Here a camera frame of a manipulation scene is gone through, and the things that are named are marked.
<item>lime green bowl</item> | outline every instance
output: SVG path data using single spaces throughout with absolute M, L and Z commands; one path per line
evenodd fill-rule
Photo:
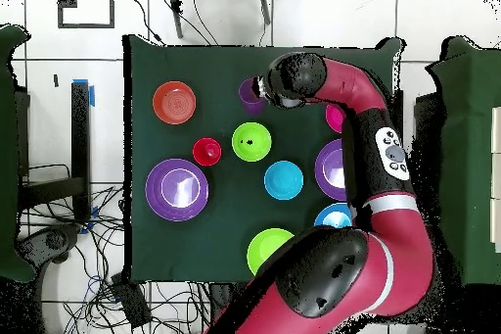
M 270 258 L 277 249 L 294 235 L 284 229 L 271 228 L 257 233 L 247 248 L 247 264 L 250 272 L 256 275 L 259 267 Z
M 271 135 L 260 123 L 245 122 L 235 129 L 231 146 L 239 159 L 258 162 L 271 150 Z

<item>green mat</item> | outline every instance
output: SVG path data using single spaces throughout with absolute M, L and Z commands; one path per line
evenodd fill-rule
M 2 157 L 0 175 L 0 276 L 19 282 L 31 281 L 35 272 L 17 254 L 14 242 L 19 233 L 19 148 L 15 83 L 10 66 L 16 47 L 28 40 L 24 30 L 16 25 L 0 25 L 0 130 Z
M 447 110 L 441 131 L 440 229 L 464 284 L 501 284 L 501 254 L 490 242 L 492 108 L 501 106 L 501 51 L 466 37 L 447 40 L 435 75 Z
M 311 51 L 369 71 L 390 91 L 393 60 L 402 42 L 393 38 L 376 49 L 158 47 L 139 37 L 125 37 L 132 68 L 132 279 L 165 281 L 247 281 L 246 262 L 254 235 L 270 227 L 298 234 L 334 203 L 318 187 L 314 163 L 320 150 L 340 138 L 325 121 L 325 106 L 280 111 L 267 107 L 254 119 L 244 111 L 238 89 L 247 78 L 263 74 L 284 53 Z M 197 96 L 193 117 L 181 125 L 161 122 L 152 107 L 156 89 L 180 80 Z M 231 148 L 233 131 L 256 120 L 271 132 L 273 145 L 261 161 L 246 163 Z M 170 222 L 157 216 L 145 198 L 152 168 L 163 160 L 194 162 L 192 149 L 202 137 L 215 138 L 222 158 L 202 167 L 209 183 L 208 203 L 191 220 Z M 290 201 L 266 193 L 263 176 L 276 161 L 289 160 L 304 174 L 301 192 Z

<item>bowl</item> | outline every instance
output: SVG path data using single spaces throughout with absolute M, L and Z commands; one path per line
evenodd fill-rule
M 155 114 L 171 125 L 179 125 L 190 119 L 196 105 L 197 100 L 191 88 L 179 81 L 164 83 L 153 96 Z
M 293 237 L 291 232 L 280 228 L 270 228 L 257 233 L 247 249 L 247 264 L 250 272 L 256 275 L 259 267 Z
M 264 173 L 264 187 L 277 200 L 291 200 L 302 189 L 302 171 L 294 163 L 280 161 Z
M 327 225 L 336 229 L 351 226 L 351 211 L 347 203 L 334 203 L 325 208 L 315 218 L 314 226 Z
M 201 138 L 193 146 L 193 157 L 201 166 L 214 166 L 221 158 L 221 146 L 213 138 Z
M 329 104 L 325 109 L 325 120 L 331 129 L 335 132 L 342 133 L 342 122 L 346 118 L 346 114 L 337 104 Z
M 259 98 L 252 90 L 253 77 L 244 80 L 239 88 L 239 96 L 242 105 L 247 113 L 251 116 L 258 116 L 268 105 L 268 101 L 264 98 Z
M 271 150 L 271 135 L 260 123 L 245 122 L 235 129 L 231 146 L 239 159 L 258 162 Z
M 346 200 L 340 139 L 327 144 L 318 154 L 315 161 L 315 179 L 327 196 L 342 202 Z
M 150 208 L 170 221 L 195 217 L 208 199 L 204 173 L 182 159 L 168 159 L 157 164 L 148 175 L 145 191 Z

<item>small purple bowl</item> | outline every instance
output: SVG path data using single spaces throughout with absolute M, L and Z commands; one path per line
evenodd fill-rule
M 315 161 L 315 179 L 327 196 L 341 202 L 346 201 L 340 139 L 327 144 L 318 154 Z
M 253 117 L 258 116 L 262 110 L 268 105 L 268 101 L 264 98 L 259 98 L 252 90 L 253 77 L 244 80 L 240 85 L 239 95 L 242 105 L 244 105 L 247 113 Z
M 145 190 L 150 208 L 171 221 L 195 217 L 208 199 L 208 183 L 202 171 L 181 159 L 157 164 L 148 175 Z

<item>small red bowl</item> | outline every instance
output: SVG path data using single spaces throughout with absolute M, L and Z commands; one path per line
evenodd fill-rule
M 179 81 L 161 85 L 153 96 L 153 109 L 163 122 L 178 125 L 190 119 L 197 100 L 190 86 Z
M 193 157 L 201 166 L 213 166 L 221 158 L 221 146 L 213 138 L 201 138 L 193 146 Z

